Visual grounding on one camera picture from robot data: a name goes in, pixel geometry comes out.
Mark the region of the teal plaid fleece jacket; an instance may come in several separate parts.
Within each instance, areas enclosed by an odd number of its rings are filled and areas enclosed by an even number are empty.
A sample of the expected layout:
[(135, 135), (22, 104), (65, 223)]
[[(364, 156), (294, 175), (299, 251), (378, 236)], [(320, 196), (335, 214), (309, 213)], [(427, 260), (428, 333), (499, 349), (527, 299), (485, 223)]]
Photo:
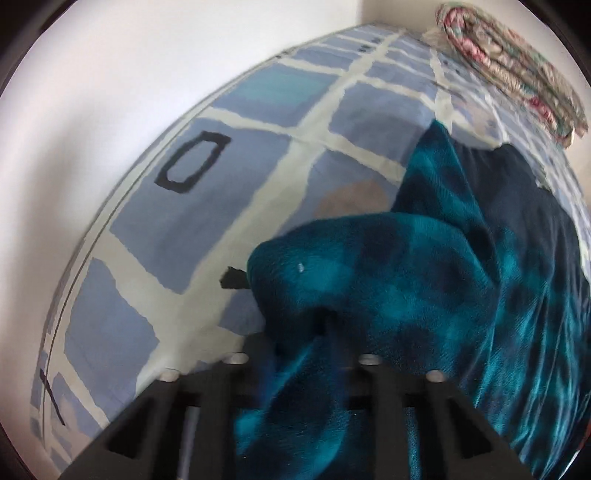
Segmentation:
[(246, 267), (276, 357), (263, 406), (235, 423), (242, 479), (366, 479), (370, 439), (345, 406), (339, 350), (440, 370), (538, 479), (590, 420), (590, 286), (570, 216), (509, 144), (433, 123), (388, 212), (317, 220)]

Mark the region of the blue checked bed sheet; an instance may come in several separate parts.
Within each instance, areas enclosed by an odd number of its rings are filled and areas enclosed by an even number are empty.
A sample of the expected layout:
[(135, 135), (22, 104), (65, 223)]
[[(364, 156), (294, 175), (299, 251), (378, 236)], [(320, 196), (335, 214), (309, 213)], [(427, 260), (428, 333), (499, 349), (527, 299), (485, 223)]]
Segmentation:
[(228, 266), (305, 222), (389, 209), (433, 121), (463, 144), (514, 145), (578, 230), (590, 215), (564, 150), (460, 60), (365, 25), (283, 52), (179, 118), (131, 167), (49, 310), (31, 428), (63, 471), (163, 371), (207, 366), (256, 332)]

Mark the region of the folded floral quilt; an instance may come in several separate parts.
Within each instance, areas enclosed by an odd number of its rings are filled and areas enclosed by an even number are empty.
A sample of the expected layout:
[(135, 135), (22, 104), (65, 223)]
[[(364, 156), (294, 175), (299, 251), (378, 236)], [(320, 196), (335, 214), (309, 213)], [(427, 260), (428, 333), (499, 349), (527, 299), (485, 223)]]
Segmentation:
[(438, 27), (474, 70), (528, 109), (554, 140), (570, 147), (589, 125), (571, 83), (517, 32), (484, 10), (446, 2), (436, 10)]

